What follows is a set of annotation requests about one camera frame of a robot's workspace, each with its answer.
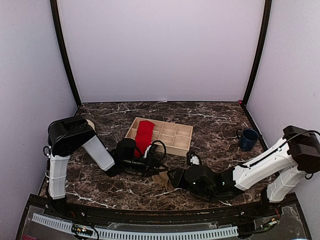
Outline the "beige ribbed sock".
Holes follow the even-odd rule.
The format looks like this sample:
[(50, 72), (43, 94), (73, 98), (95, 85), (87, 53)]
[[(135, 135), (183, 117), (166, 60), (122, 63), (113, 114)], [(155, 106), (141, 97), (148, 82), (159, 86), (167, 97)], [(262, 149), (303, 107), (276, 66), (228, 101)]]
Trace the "beige ribbed sock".
[(172, 191), (174, 189), (173, 185), (170, 182), (170, 178), (168, 176), (167, 171), (162, 171), (157, 175), (153, 175), (152, 180), (165, 188), (167, 192)]

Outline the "red sock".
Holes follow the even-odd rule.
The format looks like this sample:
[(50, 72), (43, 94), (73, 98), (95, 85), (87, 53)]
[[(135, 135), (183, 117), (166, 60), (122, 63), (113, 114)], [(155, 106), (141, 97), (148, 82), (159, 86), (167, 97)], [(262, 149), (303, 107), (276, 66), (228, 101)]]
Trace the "red sock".
[(145, 154), (147, 147), (152, 143), (154, 127), (155, 124), (148, 120), (139, 122), (135, 142), (136, 147), (140, 150), (142, 156)]

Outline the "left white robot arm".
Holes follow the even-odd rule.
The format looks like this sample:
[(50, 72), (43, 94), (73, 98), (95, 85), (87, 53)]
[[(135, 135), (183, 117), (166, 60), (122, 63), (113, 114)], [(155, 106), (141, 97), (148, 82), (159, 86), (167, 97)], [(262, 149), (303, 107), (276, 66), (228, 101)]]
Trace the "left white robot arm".
[(48, 157), (46, 177), (47, 193), (53, 199), (51, 210), (60, 218), (67, 218), (71, 213), (70, 206), (62, 199), (66, 196), (68, 161), (79, 148), (83, 148), (109, 177), (128, 169), (143, 177), (168, 171), (163, 159), (154, 156), (157, 147), (165, 144), (160, 140), (152, 140), (153, 128), (153, 123), (144, 121), (143, 127), (138, 128), (142, 138), (124, 138), (115, 149), (108, 150), (83, 116), (52, 122), (47, 129), (48, 145), (43, 148), (44, 155)]

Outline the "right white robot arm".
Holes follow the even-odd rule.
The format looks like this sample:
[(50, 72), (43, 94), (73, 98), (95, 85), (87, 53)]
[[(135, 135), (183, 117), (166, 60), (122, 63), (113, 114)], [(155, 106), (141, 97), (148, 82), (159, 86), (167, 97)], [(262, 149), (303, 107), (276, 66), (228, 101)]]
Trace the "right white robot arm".
[(192, 164), (168, 171), (174, 188), (188, 190), (209, 202), (233, 200), (253, 185), (276, 172), (279, 176), (261, 193), (255, 213), (266, 217), (303, 179), (320, 170), (320, 133), (293, 125), (283, 129), (283, 137), (272, 147), (248, 162), (215, 173), (206, 165)]

